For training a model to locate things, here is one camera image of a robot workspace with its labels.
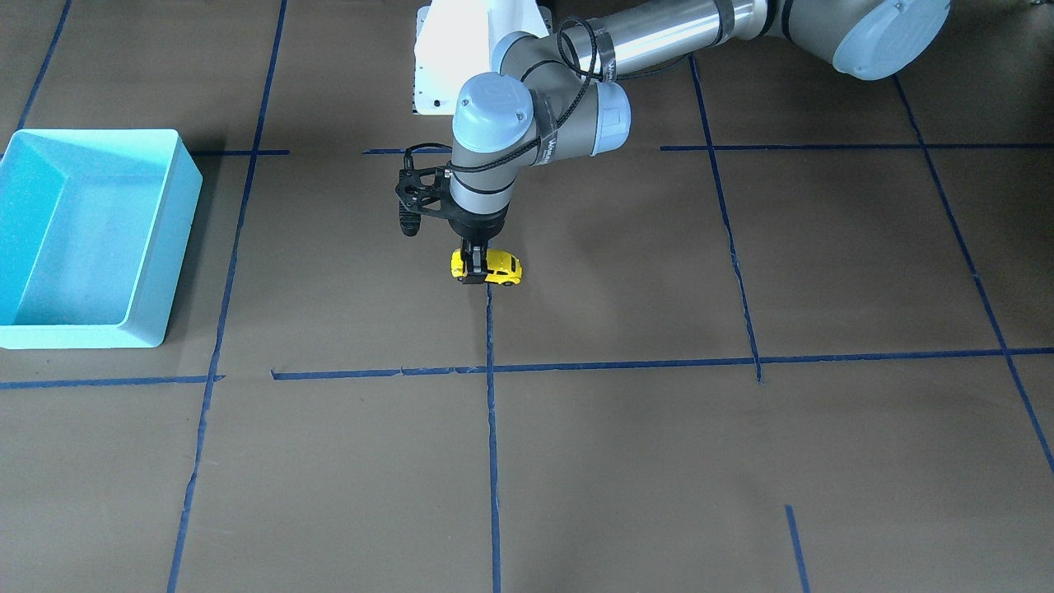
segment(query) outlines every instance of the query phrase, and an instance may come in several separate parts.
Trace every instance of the toy car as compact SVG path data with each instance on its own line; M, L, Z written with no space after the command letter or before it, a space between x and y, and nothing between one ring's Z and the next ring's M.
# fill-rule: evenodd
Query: toy car
M465 280L465 262L461 258L461 249L454 250L450 255L450 275L457 281ZM487 250L487 283L501 283L502 285L513 285L520 283L524 276L524 266L520 259L500 249Z

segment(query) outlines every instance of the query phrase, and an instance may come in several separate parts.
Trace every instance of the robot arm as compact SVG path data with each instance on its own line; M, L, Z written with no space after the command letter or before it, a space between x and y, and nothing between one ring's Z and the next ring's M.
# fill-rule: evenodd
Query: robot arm
M451 159L399 172L399 221L449 220L463 239L468 283L487 275L487 245L504 225L520 170L596 156L629 136L629 100L618 80L733 37L778 35L862 79L892 75L943 25L949 0L652 0L616 15L565 20L554 35L515 32L491 54L492 72L457 97ZM432 177L429 182L424 179Z

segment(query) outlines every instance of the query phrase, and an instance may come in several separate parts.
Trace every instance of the brown floor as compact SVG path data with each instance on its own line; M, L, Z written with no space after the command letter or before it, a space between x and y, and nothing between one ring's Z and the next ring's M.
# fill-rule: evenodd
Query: brown floor
M488 292L364 154L450 139L423 3L0 3L3 143L204 176L162 347L0 351L0 591L1051 590L1054 6L955 0L875 82L780 39L627 82Z

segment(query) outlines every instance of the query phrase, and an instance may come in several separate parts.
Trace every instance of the teal plastic bin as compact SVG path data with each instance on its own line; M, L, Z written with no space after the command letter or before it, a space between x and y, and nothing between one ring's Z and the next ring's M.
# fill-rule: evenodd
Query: teal plastic bin
M201 174L175 130L21 130L0 160L0 348L164 340Z

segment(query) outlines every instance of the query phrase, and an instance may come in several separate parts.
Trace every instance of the blue tape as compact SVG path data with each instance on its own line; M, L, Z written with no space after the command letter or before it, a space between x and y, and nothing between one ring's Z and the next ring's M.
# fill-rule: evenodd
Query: blue tape
M1047 150L1054 149L1054 143L973 143L973 144L925 144L929 149L939 150ZM705 144L664 144L659 146L662 152L704 152L710 146ZM715 144L718 152L766 151L766 150L921 150L920 144Z
M1011 349L1010 354L1015 357L1032 355L1054 355L1054 349Z
M1051 453L1050 444L1047 442L1047 435L1043 434L1042 427L1039 424L1039 419L1036 417L1035 410L1032 408L1032 401L1029 399L1029 394L1024 390L1024 384L1021 383L1021 378L1017 374L1017 367L1014 364L1013 353L1007 348L1007 341L1003 338L1002 330L999 328L999 322L996 320L995 312L992 310L992 303L989 301L988 292L984 290L984 283L981 281L980 273L977 271L977 265L974 264L974 258L970 255L970 249L967 248L967 240L962 236L962 231L959 229L959 223L955 218L955 212L952 210L952 202L948 198L948 192L944 191L944 184L940 180L940 175L937 173L937 165L934 164L933 156L930 154L930 149L925 144L925 140L922 138L922 131L919 127L918 121L915 119L915 113L912 111L912 105L907 101L907 94L904 92L903 84L900 83L900 77L896 74L893 75L893 82L897 86L897 93L900 95L900 100L904 103L904 110L907 112L907 119L911 121L912 129L915 131L915 137L918 138L919 145L922 146L922 154L925 156L926 165L930 167L930 175L933 177L933 182L937 186L937 194L940 196L940 201L944 206L944 213L948 215L948 220L952 224L952 230L955 232L955 239L959 243L959 250L962 251L962 257L967 261L967 266L970 268L970 274L974 278L974 284L977 286L977 293L980 295L981 303L984 305L984 313L988 315L989 323L992 325L992 331L995 333L996 340L999 342L999 349L1002 353L1003 358L1007 361L1007 368L1010 370L1011 378L1014 380L1014 387L1017 388L1017 394L1021 398L1021 404L1024 406L1024 411L1029 416L1029 421L1032 423L1032 430L1036 434L1036 439L1039 441L1039 449L1043 453L1043 457L1047 458L1047 466L1050 468L1052 474L1054 474L1054 454Z
M762 357L764 364L801 364L809 362L858 362L926 359L964 359L1001 357L1002 351L935 351L928 353L864 353L854 355L811 355L797 357Z
M985 149L985 150L1017 150L1017 149L1054 149L1054 143L1051 142L1017 142L1017 143L969 143L969 144L925 144L929 149L941 149L941 150L971 150L971 149Z
M746 286L743 284L743 272L739 264L739 254L736 252L736 238L733 236L731 221L728 219L728 206L725 203L724 186L721 183L721 170L718 167L718 155L714 150L710 122L706 117L706 103L703 101L703 86L699 80L699 67L696 64L696 57L694 55L688 56L688 65L691 67L691 82L696 87L696 100L699 101L699 116L703 121L703 134L706 136L710 169L714 171L714 185L718 192L718 203L721 205L721 220L724 222L725 232L728 233L728 253L731 256L733 270L736 272L736 281L739 282L739 295L743 302L743 320L746 322L746 336L750 342L750 354L754 356L755 373L758 376L758 383L762 383L761 360L758 356L758 342L754 336L754 322L750 321L750 307L746 302Z
M271 46L271 62L268 66L267 81L264 83L264 97L260 99L259 116L256 119L256 134L253 138L252 154L249 156L249 170L246 173L246 186L241 194L241 209L238 212L238 225L234 232L234 244L231 248L231 259L227 268L227 282L223 286L223 300L219 309L219 320L216 323L216 347L209 363L209 378L204 386L201 400L201 416L198 419L197 444L194 451L194 470L187 482L183 495L183 509L179 515L179 531L176 535L176 548L172 555L172 569L169 571L168 593L176 593L179 580L179 568L182 564L183 546L187 541L187 530L190 525L191 508L194 503L194 490L197 486L198 471L201 468L201 452L204 448L204 432L208 427L207 416L212 408L213 388L216 384L219 369L219 354L223 345L223 332L227 328L227 315L231 305L231 293L234 288L234 273L238 264L238 243L241 240L241 229L246 222L246 210L249 206L249 196L252 193L253 178L256 174L256 159L259 156L260 139L264 135L264 123L267 120L268 100L271 96L271 84L274 81L274 71L278 63L278 48L281 45L281 31L286 22L286 5L288 0L281 0L278 11L278 24L275 27L274 44Z
M501 502L497 497L497 414L494 404L493 291L487 284L487 423L490 427L490 549L494 593L502 593Z
M1054 355L1054 348L1011 350L1013 356ZM919 353L858 353L847 355L801 355L789 357L759 357L761 364L805 364L817 362L861 362L861 361L896 361L896 360L932 360L932 359L963 359L1001 357L1002 351L933 351ZM705 367L744 367L755 364L754 358L726 359L672 359L650 361L613 361L613 362L557 362L538 364L499 364L494 365L495 374L503 373L548 373L558 371L613 371L640 369L689 369ZM419 369L377 369L365 371L324 371L308 373L275 373L271 378L275 381L307 381L319 379L362 379L369 377L412 377L422 375L483 375L488 373L487 367L437 367Z
M22 116L18 119L18 130L25 127L25 120L30 117L30 110L33 108L34 101L37 100L37 93L40 92L40 83L44 81L44 75L47 74L47 66L52 63L52 57L55 55L55 47L59 44L59 37L62 36L62 29L65 27L66 17L70 16L70 6L73 4L73 0L66 0L65 5L62 6L62 16L59 17L59 23L55 26L55 35L52 37L52 44L47 47L47 54L44 55L44 61L40 64L40 72L37 73L37 79L33 82L33 90L30 91L30 98L25 101L25 108L22 110Z
M208 381L208 376L190 377L128 377L120 379L64 379L59 381L7 381L0 390L52 390L58 388L114 388L120 386L195 384Z
M787 515L787 528L790 530L790 542L794 545L794 558L798 565L798 578L801 580L802 593L812 593L808 586L808 570L805 568L805 555L801 551L801 538L798 537L798 521L794 516L794 507L785 505L783 510Z

